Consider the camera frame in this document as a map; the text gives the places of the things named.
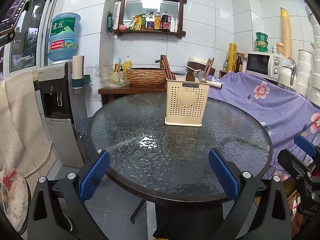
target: metal bolt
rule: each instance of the metal bolt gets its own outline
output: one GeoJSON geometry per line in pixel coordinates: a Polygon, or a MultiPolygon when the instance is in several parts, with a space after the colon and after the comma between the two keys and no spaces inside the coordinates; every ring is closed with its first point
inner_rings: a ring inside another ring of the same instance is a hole
{"type": "Polygon", "coordinates": [[[40,182],[40,183],[45,182],[45,177],[41,177],[41,178],[39,179],[39,182],[40,182]]]}
{"type": "Polygon", "coordinates": [[[76,174],[74,172],[68,174],[68,179],[74,179],[76,174]]]}
{"type": "Polygon", "coordinates": [[[273,179],[276,181],[276,182],[279,182],[281,179],[279,176],[273,176],[273,179]]]}
{"type": "Polygon", "coordinates": [[[242,173],[242,176],[244,176],[246,179],[251,177],[250,172],[245,171],[244,173],[242,173]]]}

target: utensil holder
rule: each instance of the utensil holder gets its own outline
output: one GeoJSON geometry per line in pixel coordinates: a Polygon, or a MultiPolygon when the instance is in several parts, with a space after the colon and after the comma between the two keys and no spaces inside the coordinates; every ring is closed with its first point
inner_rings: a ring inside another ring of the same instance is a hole
{"type": "Polygon", "coordinates": [[[167,79],[167,111],[165,124],[202,126],[210,84],[167,79]]]}

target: blue water bottle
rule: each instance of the blue water bottle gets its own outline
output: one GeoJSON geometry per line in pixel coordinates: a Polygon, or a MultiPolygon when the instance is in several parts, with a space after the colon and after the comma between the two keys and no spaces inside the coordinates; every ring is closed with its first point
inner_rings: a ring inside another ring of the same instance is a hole
{"type": "Polygon", "coordinates": [[[48,58],[53,62],[72,59],[77,55],[80,15],[62,13],[52,19],[48,58]]]}

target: green noodle cup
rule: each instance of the green noodle cup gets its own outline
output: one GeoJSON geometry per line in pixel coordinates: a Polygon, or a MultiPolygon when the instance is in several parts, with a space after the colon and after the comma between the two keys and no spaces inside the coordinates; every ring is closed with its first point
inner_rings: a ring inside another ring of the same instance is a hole
{"type": "Polygon", "coordinates": [[[268,48],[268,42],[256,39],[257,46],[268,48]]]}
{"type": "Polygon", "coordinates": [[[268,48],[256,46],[256,51],[258,52],[268,52],[268,48]]]}
{"type": "Polygon", "coordinates": [[[268,35],[264,33],[256,33],[257,40],[268,42],[268,35]]]}

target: plastic bag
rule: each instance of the plastic bag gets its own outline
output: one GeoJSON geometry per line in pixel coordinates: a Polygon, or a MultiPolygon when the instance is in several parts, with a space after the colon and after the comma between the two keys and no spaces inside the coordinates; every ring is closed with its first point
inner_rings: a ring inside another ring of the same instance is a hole
{"type": "Polygon", "coordinates": [[[90,87],[93,89],[120,88],[130,84],[122,73],[113,72],[110,69],[101,70],[96,64],[94,65],[94,68],[97,71],[97,76],[100,78],[90,82],[90,87]]]}

